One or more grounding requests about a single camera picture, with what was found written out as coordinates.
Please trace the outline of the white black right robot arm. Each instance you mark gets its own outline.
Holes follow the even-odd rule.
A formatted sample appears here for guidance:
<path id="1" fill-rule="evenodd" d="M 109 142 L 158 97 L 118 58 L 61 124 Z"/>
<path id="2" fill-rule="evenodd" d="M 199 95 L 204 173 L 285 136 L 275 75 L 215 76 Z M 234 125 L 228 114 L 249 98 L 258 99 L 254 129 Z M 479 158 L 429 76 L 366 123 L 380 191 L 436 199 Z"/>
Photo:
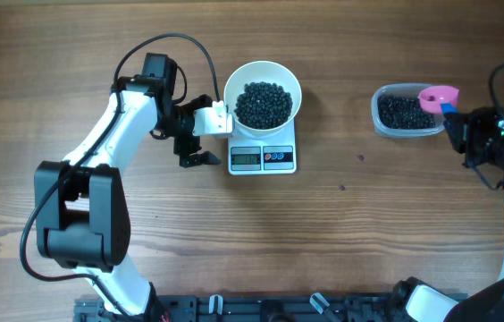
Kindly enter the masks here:
<path id="1" fill-rule="evenodd" d="M 497 188 L 504 191 L 504 111 L 483 107 L 460 113 L 444 103 L 444 117 L 453 148 L 466 158 L 466 167 L 500 169 Z M 417 278 L 401 281 L 391 296 L 395 308 L 413 321 L 504 321 L 504 243 L 495 280 L 479 291 L 455 300 L 450 294 Z"/>

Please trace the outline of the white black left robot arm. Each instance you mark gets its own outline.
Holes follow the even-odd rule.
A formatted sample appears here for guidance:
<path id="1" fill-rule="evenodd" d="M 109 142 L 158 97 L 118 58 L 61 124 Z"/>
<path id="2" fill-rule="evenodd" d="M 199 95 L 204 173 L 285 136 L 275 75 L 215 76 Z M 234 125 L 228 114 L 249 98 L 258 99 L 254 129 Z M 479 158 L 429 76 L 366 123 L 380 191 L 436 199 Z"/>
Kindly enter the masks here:
<path id="1" fill-rule="evenodd" d="M 182 167 L 217 165 L 200 139 L 232 131 L 224 102 L 201 95 L 174 98 L 182 69 L 167 55 L 147 54 L 140 74 L 113 79 L 108 107 L 81 144 L 58 162 L 42 162 L 34 175 L 36 207 L 26 224 L 37 233 L 44 258 L 85 278 L 112 321 L 167 321 L 155 287 L 128 255 L 130 214 L 122 175 L 139 143 L 151 135 L 174 140 Z"/>

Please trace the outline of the pink measuring scoop blue handle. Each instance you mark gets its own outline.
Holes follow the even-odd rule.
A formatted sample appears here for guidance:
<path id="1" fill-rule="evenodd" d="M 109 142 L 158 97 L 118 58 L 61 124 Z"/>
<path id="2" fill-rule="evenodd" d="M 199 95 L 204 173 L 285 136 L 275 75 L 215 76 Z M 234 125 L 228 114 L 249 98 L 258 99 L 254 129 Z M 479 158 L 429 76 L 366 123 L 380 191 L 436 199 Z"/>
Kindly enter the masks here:
<path id="1" fill-rule="evenodd" d="M 420 107 L 429 114 L 456 113 L 459 89 L 440 85 L 423 89 L 418 94 Z"/>

